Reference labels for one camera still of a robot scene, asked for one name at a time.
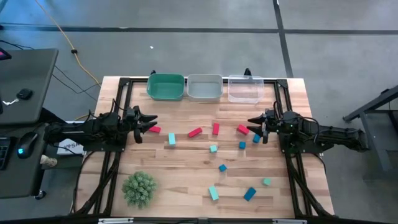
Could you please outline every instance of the keyboard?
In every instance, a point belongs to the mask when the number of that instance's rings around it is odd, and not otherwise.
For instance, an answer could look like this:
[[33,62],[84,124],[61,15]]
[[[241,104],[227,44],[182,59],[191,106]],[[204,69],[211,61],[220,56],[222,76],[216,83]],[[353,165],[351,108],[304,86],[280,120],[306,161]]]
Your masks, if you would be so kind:
[[13,137],[0,137],[0,170],[6,169],[8,156],[14,143]]

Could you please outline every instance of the wooden tabletop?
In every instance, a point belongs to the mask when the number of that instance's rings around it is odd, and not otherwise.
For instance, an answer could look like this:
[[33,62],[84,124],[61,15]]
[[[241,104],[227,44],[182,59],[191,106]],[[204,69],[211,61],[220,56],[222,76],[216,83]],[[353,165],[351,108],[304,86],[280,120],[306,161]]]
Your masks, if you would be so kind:
[[[96,115],[110,110],[116,98],[120,77],[104,77]],[[311,116],[304,80],[288,79],[290,98],[295,112]],[[133,86],[131,106],[139,105],[144,114],[156,114],[160,134],[145,133],[143,144],[136,144],[132,133],[122,153],[113,200],[113,217],[212,217],[212,218],[292,218],[294,217],[289,180],[284,156],[277,135],[271,133],[268,144],[254,144],[254,134],[237,133],[239,124],[250,125],[248,118],[259,116],[272,108],[275,94],[272,85],[265,85],[264,98],[256,105],[230,103],[227,86],[219,103],[154,101],[146,93],[146,84]],[[212,124],[220,124],[219,135],[212,135]],[[197,127],[203,132],[190,139],[188,133]],[[168,146],[168,133],[175,133],[176,147]],[[246,141],[246,149],[238,144]],[[211,154],[209,147],[218,146]],[[76,205],[80,208],[90,197],[101,173],[103,152],[96,152],[86,162],[78,186]],[[220,172],[218,166],[228,169]],[[307,184],[324,208],[333,213],[325,171],[313,155],[303,155]],[[128,207],[121,186],[136,171],[143,170],[156,179],[159,188],[150,205],[139,210]],[[270,178],[271,185],[262,184]],[[212,201],[208,188],[216,186],[220,199]],[[250,202],[243,199],[248,188],[257,193]],[[102,208],[106,196],[104,191]],[[301,191],[300,207],[304,210]]]

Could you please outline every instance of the gray floor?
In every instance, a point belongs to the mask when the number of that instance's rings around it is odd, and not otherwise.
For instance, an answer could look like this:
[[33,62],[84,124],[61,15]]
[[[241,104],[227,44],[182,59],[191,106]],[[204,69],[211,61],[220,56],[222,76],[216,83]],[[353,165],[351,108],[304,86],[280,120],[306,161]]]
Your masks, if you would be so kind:
[[[40,2],[65,26],[277,28],[272,0]],[[286,29],[398,29],[394,0],[279,0],[279,4]],[[52,25],[31,0],[9,1],[0,12],[1,22]],[[153,69],[229,75],[243,73],[246,67],[263,77],[286,77],[278,34],[69,32],[68,36],[81,62],[99,79],[148,75]],[[59,32],[2,31],[0,39],[58,48],[57,65],[82,88],[94,84],[79,69]],[[396,35],[289,34],[286,39],[293,75],[305,79],[313,116],[322,124],[361,127],[358,121],[346,124],[341,117],[398,83]],[[98,91],[89,92],[98,96]],[[93,110],[95,101],[76,96],[53,79],[45,106],[63,119],[74,119]],[[325,153],[335,212],[344,218],[397,223],[398,182],[363,181],[369,170],[367,156],[343,147]],[[76,170],[46,174],[43,188],[49,195],[42,201],[0,200],[0,219],[66,214],[75,176]]]

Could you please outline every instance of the spiky green ball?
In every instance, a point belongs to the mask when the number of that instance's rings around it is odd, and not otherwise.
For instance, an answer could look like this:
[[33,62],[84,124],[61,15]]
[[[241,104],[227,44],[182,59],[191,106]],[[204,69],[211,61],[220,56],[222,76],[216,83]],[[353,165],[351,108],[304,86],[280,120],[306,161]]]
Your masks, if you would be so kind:
[[122,191],[128,206],[137,205],[140,209],[148,206],[154,196],[156,182],[153,177],[143,171],[130,175],[123,183]]

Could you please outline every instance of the red block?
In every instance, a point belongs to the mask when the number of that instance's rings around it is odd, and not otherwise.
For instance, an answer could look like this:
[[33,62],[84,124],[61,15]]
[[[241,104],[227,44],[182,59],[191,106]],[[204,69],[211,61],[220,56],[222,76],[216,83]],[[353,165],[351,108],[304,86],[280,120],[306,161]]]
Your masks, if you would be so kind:
[[220,128],[220,124],[214,123],[213,124],[213,134],[218,134],[219,128]]
[[201,128],[196,128],[195,130],[191,131],[191,132],[188,134],[188,136],[189,136],[190,138],[192,138],[192,137],[194,137],[195,135],[197,135],[197,134],[199,134],[199,133],[201,133]]
[[148,131],[152,131],[152,132],[155,132],[155,133],[160,133],[160,130],[161,130],[160,127],[153,126],[153,127],[149,128]]
[[237,130],[238,130],[240,133],[244,134],[244,135],[246,135],[246,134],[249,133],[249,130],[248,130],[245,126],[243,126],[242,124],[238,125]]

